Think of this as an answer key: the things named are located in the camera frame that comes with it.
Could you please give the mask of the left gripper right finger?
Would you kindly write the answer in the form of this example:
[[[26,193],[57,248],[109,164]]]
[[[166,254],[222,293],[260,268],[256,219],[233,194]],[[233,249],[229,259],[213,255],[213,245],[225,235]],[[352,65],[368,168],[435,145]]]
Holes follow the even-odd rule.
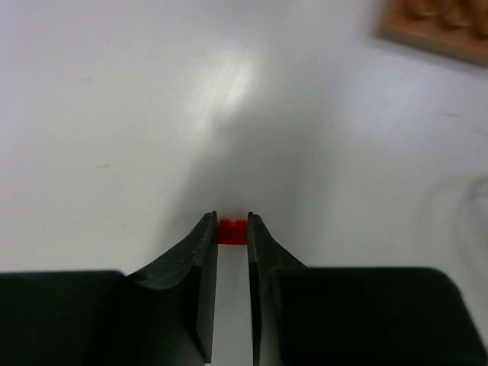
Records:
[[[253,364],[281,365],[273,276],[276,271],[306,266],[273,238],[263,219],[253,212],[247,218],[247,240]]]

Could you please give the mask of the small red two-stud lego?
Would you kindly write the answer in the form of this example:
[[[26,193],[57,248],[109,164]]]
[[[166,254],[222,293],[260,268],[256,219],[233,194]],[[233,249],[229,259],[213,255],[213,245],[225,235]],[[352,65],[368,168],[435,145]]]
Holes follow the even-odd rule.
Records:
[[[220,245],[246,246],[247,221],[244,219],[221,219],[218,222],[218,243]]]

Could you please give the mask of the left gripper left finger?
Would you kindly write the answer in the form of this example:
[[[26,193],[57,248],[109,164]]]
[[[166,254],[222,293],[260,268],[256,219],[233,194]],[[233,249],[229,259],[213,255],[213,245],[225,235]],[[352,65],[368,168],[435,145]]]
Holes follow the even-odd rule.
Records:
[[[217,214],[130,274],[126,320],[135,362],[209,362],[217,282]]]

